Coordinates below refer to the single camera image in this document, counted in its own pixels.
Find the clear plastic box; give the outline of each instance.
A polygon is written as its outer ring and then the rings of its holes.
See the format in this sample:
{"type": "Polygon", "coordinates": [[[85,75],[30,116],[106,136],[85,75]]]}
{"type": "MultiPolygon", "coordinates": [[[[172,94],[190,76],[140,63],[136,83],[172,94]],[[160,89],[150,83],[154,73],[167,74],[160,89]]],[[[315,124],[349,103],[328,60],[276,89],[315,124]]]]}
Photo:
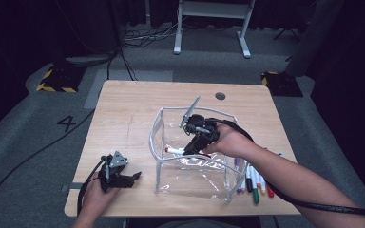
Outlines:
{"type": "MultiPolygon", "coordinates": [[[[192,140],[179,124],[188,107],[164,107],[154,121],[149,147],[156,160],[156,193],[230,201],[244,181],[247,162],[213,153],[176,155],[165,149],[184,149],[192,140]]],[[[196,107],[192,114],[204,118],[228,120],[238,124],[235,116],[209,108],[196,107]]]]}

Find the wooden table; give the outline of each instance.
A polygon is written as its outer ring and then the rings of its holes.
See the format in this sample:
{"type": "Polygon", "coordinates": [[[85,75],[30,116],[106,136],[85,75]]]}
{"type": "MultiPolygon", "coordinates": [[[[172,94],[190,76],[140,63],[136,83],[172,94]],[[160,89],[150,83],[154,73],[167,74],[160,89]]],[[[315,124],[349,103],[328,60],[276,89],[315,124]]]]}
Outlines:
{"type": "MultiPolygon", "coordinates": [[[[142,175],[133,188],[120,192],[104,216],[298,215],[292,204],[278,197],[260,195],[260,203],[255,205],[247,194],[234,195],[230,202],[155,194],[156,162],[148,145],[153,121],[162,107],[191,106],[197,95],[201,96],[198,107],[235,115],[257,144],[296,161],[274,102],[263,85],[107,81],[73,182],[84,182],[101,156],[118,150],[129,161],[122,174],[142,171],[142,175]],[[215,97],[218,92],[226,98],[218,100],[215,97]]],[[[76,216],[78,193],[77,189],[69,192],[65,206],[68,216],[76,216]]]]}

